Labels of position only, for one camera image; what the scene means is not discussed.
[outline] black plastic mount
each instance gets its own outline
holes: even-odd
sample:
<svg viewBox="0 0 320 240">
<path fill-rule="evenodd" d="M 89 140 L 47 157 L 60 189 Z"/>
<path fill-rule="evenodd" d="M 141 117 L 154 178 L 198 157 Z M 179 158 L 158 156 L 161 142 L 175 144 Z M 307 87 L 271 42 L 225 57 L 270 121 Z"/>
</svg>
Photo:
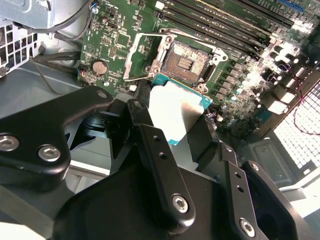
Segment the black plastic mount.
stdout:
<svg viewBox="0 0 320 240">
<path fill-rule="evenodd" d="M 14 150 L 0 151 L 0 184 L 47 190 L 64 178 L 71 142 L 85 117 L 107 110 L 113 97 L 99 87 L 87 87 L 0 119 L 0 136 L 18 139 Z M 43 146 L 60 152 L 55 161 L 39 157 Z"/>
<path fill-rule="evenodd" d="M 142 100 L 124 103 L 83 88 L 0 119 L 0 136 L 19 141 L 0 151 L 0 183 L 52 189 L 69 167 L 69 149 L 109 138 L 111 176 L 69 199 L 52 240 L 317 239 L 260 166 L 240 166 L 209 122 L 200 118 L 195 128 L 188 135 L 192 156 L 214 179 L 177 166 Z M 59 149 L 57 160 L 39 156 L 47 145 Z"/>
</svg>

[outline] silver screw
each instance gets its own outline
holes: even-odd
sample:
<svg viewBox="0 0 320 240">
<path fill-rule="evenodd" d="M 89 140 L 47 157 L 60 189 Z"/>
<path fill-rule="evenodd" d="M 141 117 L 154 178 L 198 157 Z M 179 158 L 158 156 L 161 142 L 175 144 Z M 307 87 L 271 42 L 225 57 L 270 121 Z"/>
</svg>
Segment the silver screw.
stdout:
<svg viewBox="0 0 320 240">
<path fill-rule="evenodd" d="M 249 237 L 253 238 L 256 235 L 253 226 L 244 218 L 240 218 L 240 226 Z"/>
<path fill-rule="evenodd" d="M 229 152 L 232 152 L 232 148 L 229 145 L 224 145 L 224 148 L 227 149 Z"/>
<path fill-rule="evenodd" d="M 138 102 L 138 101 L 134 101 L 134 105 L 136 105 L 138 108 L 140 108 L 140 109 L 143 109 L 144 108 L 144 106 L 140 103 L 140 102 Z"/>
<path fill-rule="evenodd" d="M 102 92 L 102 91 L 98 91 L 98 95 L 99 95 L 99 97 L 102 97 L 102 98 L 104 98 L 104 99 L 106 99 L 108 96 L 107 96 L 107 94 L 105 94 L 104 92 Z"/>
<path fill-rule="evenodd" d="M 91 12 L 94 14 L 94 15 L 97 15 L 99 13 L 99 8 L 97 8 L 96 6 L 94 6 L 93 8 L 91 8 Z"/>
<path fill-rule="evenodd" d="M 251 166 L 254 168 L 254 170 L 259 171 L 259 167 L 256 164 L 252 163 Z"/>
<path fill-rule="evenodd" d="M 19 140 L 10 135 L 2 135 L 0 136 L 0 151 L 10 152 L 19 147 Z"/>
<path fill-rule="evenodd" d="M 166 40 L 167 43 L 171 43 L 172 42 L 172 37 L 167 36 L 165 40 Z"/>
<path fill-rule="evenodd" d="M 172 198 L 173 206 L 182 214 L 188 211 L 187 201 L 180 195 L 174 195 Z"/>
<path fill-rule="evenodd" d="M 61 152 L 55 146 L 47 145 L 39 149 L 38 155 L 44 161 L 54 162 L 60 158 Z"/>
</svg>

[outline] green circuit board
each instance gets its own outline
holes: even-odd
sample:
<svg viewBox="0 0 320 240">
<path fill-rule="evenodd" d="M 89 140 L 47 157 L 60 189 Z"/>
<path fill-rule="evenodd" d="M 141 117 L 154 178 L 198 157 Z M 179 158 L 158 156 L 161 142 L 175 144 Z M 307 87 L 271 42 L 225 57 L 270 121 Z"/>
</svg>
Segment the green circuit board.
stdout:
<svg viewBox="0 0 320 240">
<path fill-rule="evenodd" d="M 269 54 L 276 46 L 285 48 L 292 56 L 302 51 L 319 23 L 318 13 L 318 5 L 305 0 L 100 0 L 98 14 L 84 36 L 80 64 L 83 71 L 78 80 L 84 84 L 89 81 L 114 96 L 133 94 L 131 86 L 139 81 L 125 81 L 123 77 L 136 34 L 159 33 L 162 28 L 180 30 L 221 48 L 227 55 L 227 60 L 217 64 L 206 81 L 208 91 L 204 94 L 216 105 L 226 105 L 224 120 L 218 123 L 221 128 L 243 137 L 251 131 L 247 125 L 266 111 L 257 109 L 252 89 L 259 89 L 264 95 L 274 88 L 272 82 L 260 75 L 266 69 L 281 74 Z M 142 36 L 131 59 L 130 78 L 148 75 L 146 68 L 157 57 L 160 40 L 159 36 Z M 212 51 L 181 35 L 175 41 L 208 54 Z M 96 60 L 107 64 L 105 74 L 92 71 Z M 242 85 L 239 80 L 248 76 L 246 72 L 254 73 L 254 79 Z M 189 82 L 183 84 L 194 87 Z M 234 90 L 238 85 L 241 93 Z M 230 117 L 235 118 L 232 124 L 228 121 Z"/>
</svg>

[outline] vrm component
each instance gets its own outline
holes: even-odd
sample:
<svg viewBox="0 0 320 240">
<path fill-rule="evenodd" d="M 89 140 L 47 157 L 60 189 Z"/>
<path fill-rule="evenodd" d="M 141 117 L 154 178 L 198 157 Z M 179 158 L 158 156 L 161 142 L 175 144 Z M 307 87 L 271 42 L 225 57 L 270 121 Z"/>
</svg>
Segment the vrm component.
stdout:
<svg viewBox="0 0 320 240">
<path fill-rule="evenodd" d="M 286 104 L 290 104 L 296 97 L 296 95 L 291 92 L 290 88 L 283 87 L 281 84 L 277 85 L 273 92 L 281 102 Z"/>
<path fill-rule="evenodd" d="M 268 111 L 275 114 L 283 114 L 288 110 L 288 106 L 281 101 L 275 99 L 271 94 L 267 93 L 261 99 L 261 103 Z"/>
</svg>

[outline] ram slot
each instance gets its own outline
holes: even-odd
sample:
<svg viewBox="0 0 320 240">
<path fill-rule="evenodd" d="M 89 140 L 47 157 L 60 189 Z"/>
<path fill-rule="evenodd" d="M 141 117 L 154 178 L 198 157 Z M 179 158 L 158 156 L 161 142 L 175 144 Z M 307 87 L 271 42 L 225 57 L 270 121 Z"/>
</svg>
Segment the ram slot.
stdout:
<svg viewBox="0 0 320 240">
<path fill-rule="evenodd" d="M 224 41 L 224 39 L 215 36 L 214 34 L 207 32 L 206 30 L 202 29 L 201 27 L 198 26 L 193 26 L 191 25 L 189 22 L 180 20 L 178 18 L 176 18 L 175 16 L 171 15 L 171 14 L 166 14 L 165 12 L 162 12 L 163 14 L 163 20 L 167 20 L 168 22 L 172 22 L 172 23 L 176 23 L 174 26 L 176 26 L 177 28 L 179 28 L 178 26 L 182 26 L 183 28 L 192 30 L 195 32 L 195 36 L 205 39 L 208 42 L 211 42 L 214 45 L 217 45 L 218 47 L 232 53 L 233 50 L 235 50 L 235 52 L 241 52 L 244 55 L 247 56 L 251 56 L 253 58 L 256 58 L 257 53 L 246 49 L 244 47 L 241 47 L 239 45 L 235 45 L 233 42 L 228 42 L 228 41 Z"/>
<path fill-rule="evenodd" d="M 240 41 L 243 44 L 247 45 L 248 47 L 250 46 L 253 49 L 258 48 L 262 50 L 260 45 L 257 44 L 258 42 L 256 39 L 247 35 L 243 35 L 242 32 L 239 32 L 236 29 L 232 29 L 231 27 L 224 25 L 223 23 L 214 21 L 212 20 L 212 18 L 202 15 L 201 13 L 195 12 L 191 9 L 189 9 L 189 12 L 185 12 L 182 8 L 178 8 L 176 6 L 171 6 L 171 5 L 168 5 L 167 9 L 169 9 L 171 12 L 178 13 L 186 18 L 189 18 L 198 23 L 201 23 L 204 26 L 207 26 L 212 31 L 216 31 L 221 35 L 225 35 L 225 36 L 228 36 L 229 38 Z"/>
<path fill-rule="evenodd" d="M 211 4 L 214 6 L 214 4 L 211 1 L 208 0 L 202 0 L 203 2 L 207 4 Z M 294 22 L 273 12 L 265 9 L 264 7 L 255 4 L 254 2 L 251 2 L 249 0 L 229 0 L 230 2 L 241 6 L 253 13 L 256 13 L 260 15 L 261 17 L 268 19 L 270 22 L 275 23 L 280 26 L 284 26 L 286 28 L 291 28 L 294 25 Z"/>
<path fill-rule="evenodd" d="M 191 17 L 182 15 L 176 11 L 164 9 L 163 12 L 168 14 L 168 17 L 174 16 L 176 22 L 178 22 L 178 23 L 185 22 L 188 25 L 193 26 L 197 31 L 199 31 L 199 32 L 202 31 L 203 33 L 205 33 L 206 35 L 208 35 L 212 38 L 218 38 L 221 42 L 224 42 L 228 45 L 238 46 L 244 50 L 247 50 L 249 53 L 251 52 L 251 53 L 255 53 L 255 54 L 257 53 L 257 50 L 259 50 L 259 49 L 255 49 L 253 45 L 249 45 L 249 44 L 244 43 L 240 40 L 237 40 L 234 37 L 230 37 L 229 35 L 221 32 L 221 31 L 210 28 L 207 25 L 201 24 L 200 22 L 192 19 Z"/>
<path fill-rule="evenodd" d="M 195 11 L 194 15 L 199 18 L 210 19 L 210 21 L 216 21 L 221 26 L 225 26 L 226 29 L 231 28 L 233 31 L 241 34 L 244 37 L 251 38 L 259 43 L 263 43 L 266 39 L 266 35 L 261 36 L 262 33 L 248 27 L 247 25 L 236 25 L 233 18 L 218 12 L 213 9 L 205 9 L 203 6 L 200 7 L 199 4 L 192 5 L 184 0 L 165 0 L 164 2 L 176 6 L 177 8 L 184 6 L 189 10 Z"/>
</svg>

